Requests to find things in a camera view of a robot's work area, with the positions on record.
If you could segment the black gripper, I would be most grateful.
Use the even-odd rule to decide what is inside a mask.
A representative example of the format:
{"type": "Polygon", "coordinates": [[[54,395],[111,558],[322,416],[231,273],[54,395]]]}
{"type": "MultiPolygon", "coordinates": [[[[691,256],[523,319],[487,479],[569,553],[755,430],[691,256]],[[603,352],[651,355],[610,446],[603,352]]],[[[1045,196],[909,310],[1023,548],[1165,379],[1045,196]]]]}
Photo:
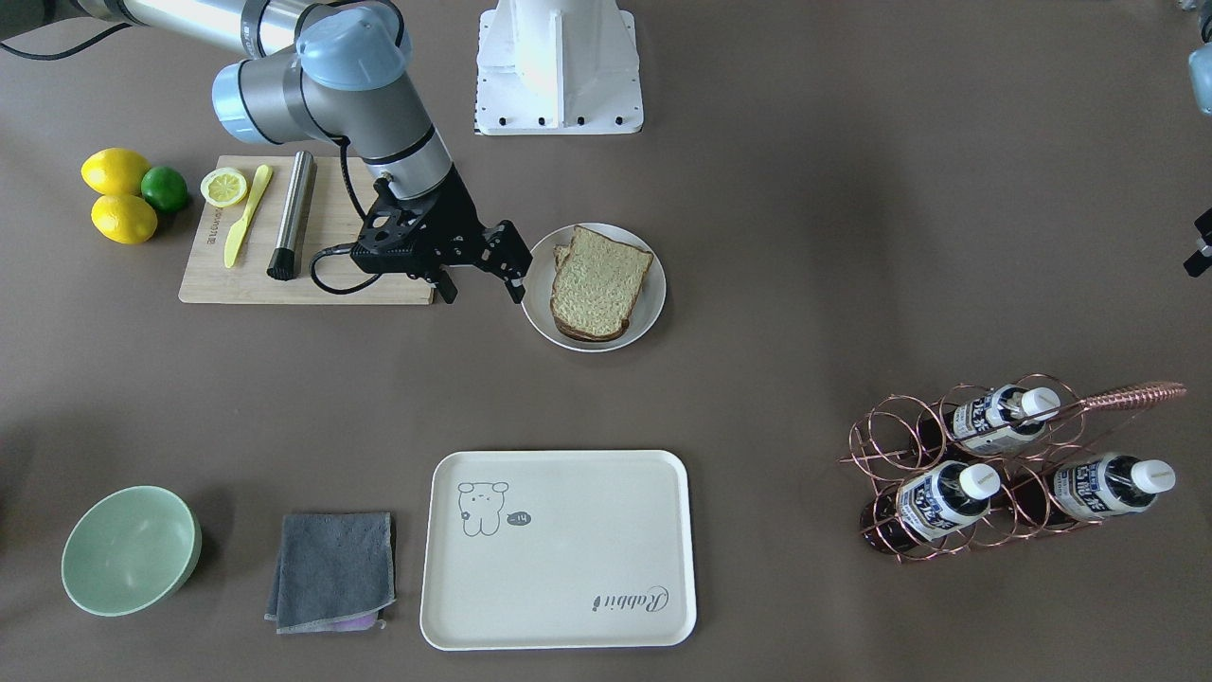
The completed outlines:
{"type": "Polygon", "coordinates": [[[438,187],[415,199],[421,236],[415,245],[416,276],[430,276],[431,288],[446,305],[454,303],[457,285],[445,268],[479,267],[499,277],[511,302],[526,294],[524,280],[533,260],[531,250],[511,220],[486,229],[457,168],[450,168],[438,187]]]}

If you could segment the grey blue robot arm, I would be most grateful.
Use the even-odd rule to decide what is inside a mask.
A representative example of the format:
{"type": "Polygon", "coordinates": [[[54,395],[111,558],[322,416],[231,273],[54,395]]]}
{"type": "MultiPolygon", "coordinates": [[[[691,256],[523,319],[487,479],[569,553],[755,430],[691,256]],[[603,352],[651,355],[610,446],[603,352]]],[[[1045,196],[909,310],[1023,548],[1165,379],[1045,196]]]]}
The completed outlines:
{"type": "Polygon", "coordinates": [[[531,250],[510,220],[484,227],[407,65],[411,44],[390,2],[61,1],[65,15],[162,27],[245,52],[215,78],[216,116],[235,138],[343,141],[375,180],[355,242],[341,252],[372,277],[427,281],[446,302],[448,267],[476,267],[524,299],[531,250]]]}

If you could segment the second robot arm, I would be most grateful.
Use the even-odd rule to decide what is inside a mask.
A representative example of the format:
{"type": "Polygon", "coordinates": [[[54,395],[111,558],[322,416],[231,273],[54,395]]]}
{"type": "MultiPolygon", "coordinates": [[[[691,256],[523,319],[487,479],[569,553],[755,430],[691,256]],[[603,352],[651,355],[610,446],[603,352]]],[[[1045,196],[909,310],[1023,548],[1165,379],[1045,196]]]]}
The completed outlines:
{"type": "MultiPolygon", "coordinates": [[[[1187,57],[1193,94],[1199,111],[1211,118],[1211,1],[1174,1],[1177,8],[1196,13],[1196,25],[1200,34],[1200,47],[1187,57]]],[[[1190,277],[1200,277],[1211,267],[1211,208],[1204,211],[1194,225],[1197,230],[1196,250],[1185,260],[1185,271],[1190,277]]]]}

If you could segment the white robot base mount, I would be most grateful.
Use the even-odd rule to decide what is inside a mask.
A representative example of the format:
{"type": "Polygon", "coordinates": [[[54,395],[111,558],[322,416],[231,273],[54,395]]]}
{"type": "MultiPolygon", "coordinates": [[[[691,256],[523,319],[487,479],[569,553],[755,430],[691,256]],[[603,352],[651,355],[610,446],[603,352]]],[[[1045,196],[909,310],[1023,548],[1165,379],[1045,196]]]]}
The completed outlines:
{"type": "Polygon", "coordinates": [[[478,134],[642,130],[635,19],[614,1],[499,1],[479,17],[478,134]]]}

